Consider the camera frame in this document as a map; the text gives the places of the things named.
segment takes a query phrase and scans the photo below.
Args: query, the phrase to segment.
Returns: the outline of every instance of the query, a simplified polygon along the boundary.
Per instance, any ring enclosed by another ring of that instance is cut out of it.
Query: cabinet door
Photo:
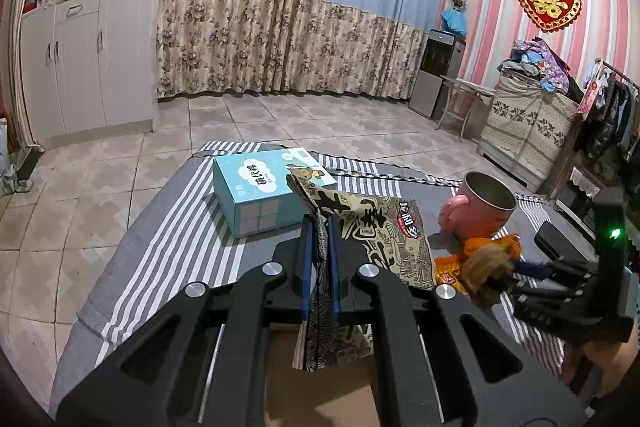
[[[20,26],[22,90],[37,141],[65,134],[53,62],[55,11],[54,5],[37,8],[22,17]]]
[[[108,125],[154,119],[157,5],[100,0],[100,85]]]
[[[98,14],[56,24],[56,76],[67,133],[104,127],[98,73]]]

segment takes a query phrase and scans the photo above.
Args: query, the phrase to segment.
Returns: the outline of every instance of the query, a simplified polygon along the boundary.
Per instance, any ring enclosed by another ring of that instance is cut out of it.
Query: drawer handle
[[[72,6],[69,8],[68,12],[66,13],[67,15],[77,15],[82,11],[82,4],[76,4],[75,6]]]

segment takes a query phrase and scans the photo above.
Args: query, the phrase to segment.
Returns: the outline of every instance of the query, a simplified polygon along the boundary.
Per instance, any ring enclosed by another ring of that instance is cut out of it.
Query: metal bolt
[[[363,277],[375,277],[380,273],[380,268],[378,268],[375,264],[367,263],[360,266],[360,268],[358,268],[358,271]]]
[[[207,287],[203,283],[192,282],[187,285],[187,287],[184,289],[184,292],[188,297],[200,297],[201,295],[204,295],[204,292],[206,292],[206,290]]]
[[[275,261],[269,261],[262,265],[262,272],[265,275],[277,275],[282,272],[282,264],[276,263]]]
[[[441,299],[452,299],[456,296],[456,289],[450,284],[436,286],[436,295]]]

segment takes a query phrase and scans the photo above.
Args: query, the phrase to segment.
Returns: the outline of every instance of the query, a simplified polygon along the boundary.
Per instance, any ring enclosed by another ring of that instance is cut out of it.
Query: tissue box
[[[234,237],[302,222],[308,209],[287,186],[287,174],[316,185],[337,182],[303,148],[218,156],[213,186]]]

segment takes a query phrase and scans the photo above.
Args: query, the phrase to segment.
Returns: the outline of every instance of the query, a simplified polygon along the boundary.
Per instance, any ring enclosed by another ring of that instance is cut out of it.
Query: pink mug
[[[494,237],[515,208],[516,198],[507,185],[484,172],[469,171],[457,194],[441,208],[438,224],[464,244],[473,237]]]

